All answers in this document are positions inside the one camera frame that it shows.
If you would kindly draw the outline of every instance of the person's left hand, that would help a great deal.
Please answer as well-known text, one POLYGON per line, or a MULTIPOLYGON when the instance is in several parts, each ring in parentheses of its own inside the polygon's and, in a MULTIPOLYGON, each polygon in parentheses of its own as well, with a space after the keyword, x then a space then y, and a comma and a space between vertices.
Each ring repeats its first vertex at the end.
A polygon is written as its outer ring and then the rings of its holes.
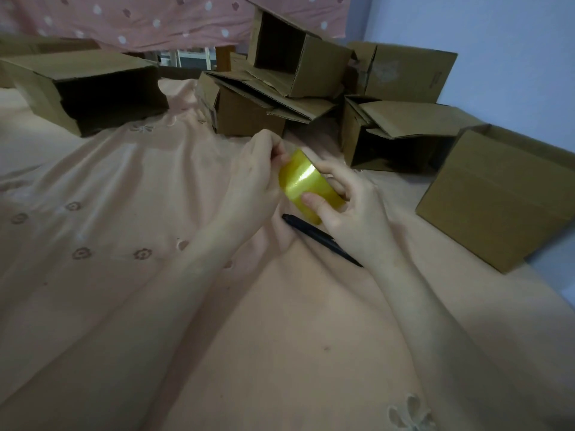
POLYGON ((281 137, 270 130, 255 134, 232 163, 229 186, 215 221, 230 236, 247 241, 269 219, 279 202, 279 169, 289 162, 281 137))

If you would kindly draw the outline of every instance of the yellow tape roll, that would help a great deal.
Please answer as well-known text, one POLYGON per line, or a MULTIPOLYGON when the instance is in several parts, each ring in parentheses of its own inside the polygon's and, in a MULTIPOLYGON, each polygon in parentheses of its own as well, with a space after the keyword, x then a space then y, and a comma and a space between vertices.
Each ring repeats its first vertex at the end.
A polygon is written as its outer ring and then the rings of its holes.
POLYGON ((321 223, 321 219, 301 202, 301 194, 318 194, 335 209, 346 203, 300 149, 292 155, 290 162, 279 170, 279 186, 309 222, 316 225, 321 223))

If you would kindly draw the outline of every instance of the white wall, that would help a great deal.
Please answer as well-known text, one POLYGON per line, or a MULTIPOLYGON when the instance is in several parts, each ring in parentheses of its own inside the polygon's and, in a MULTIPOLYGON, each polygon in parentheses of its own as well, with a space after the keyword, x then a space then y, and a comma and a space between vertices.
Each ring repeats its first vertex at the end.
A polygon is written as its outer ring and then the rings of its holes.
MULTIPOLYGON (((365 40, 459 53, 439 102, 575 151, 575 0, 373 0, 365 40)), ((575 305, 575 227, 529 262, 575 305)))

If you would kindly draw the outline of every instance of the person's right arm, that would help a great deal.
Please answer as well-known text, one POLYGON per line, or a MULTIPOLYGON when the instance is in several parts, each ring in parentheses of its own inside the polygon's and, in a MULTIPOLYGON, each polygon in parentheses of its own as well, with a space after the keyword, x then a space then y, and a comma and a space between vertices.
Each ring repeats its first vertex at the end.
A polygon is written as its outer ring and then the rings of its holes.
POLYGON ((411 351, 427 402, 446 431, 543 431, 510 381, 445 308, 393 237, 377 187, 338 163, 320 162, 334 188, 349 200, 335 211, 304 194, 329 233, 373 275, 411 351))

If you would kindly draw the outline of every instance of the black pen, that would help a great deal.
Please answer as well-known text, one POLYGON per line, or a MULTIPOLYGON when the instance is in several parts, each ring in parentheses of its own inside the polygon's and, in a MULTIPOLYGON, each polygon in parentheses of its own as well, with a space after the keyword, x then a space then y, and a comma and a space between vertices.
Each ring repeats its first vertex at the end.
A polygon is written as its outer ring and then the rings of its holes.
POLYGON ((347 252, 343 251, 341 246, 339 246, 334 238, 329 234, 324 233, 319 228, 316 228, 313 225, 303 221, 302 219, 299 219, 297 216, 285 213, 282 215, 282 218, 287 222, 288 225, 291 225, 296 230, 301 231, 302 233, 314 239, 316 242, 319 242, 321 245, 340 255, 344 259, 351 261, 353 264, 359 266, 360 268, 363 268, 363 266, 361 266, 357 260, 351 257, 347 252))

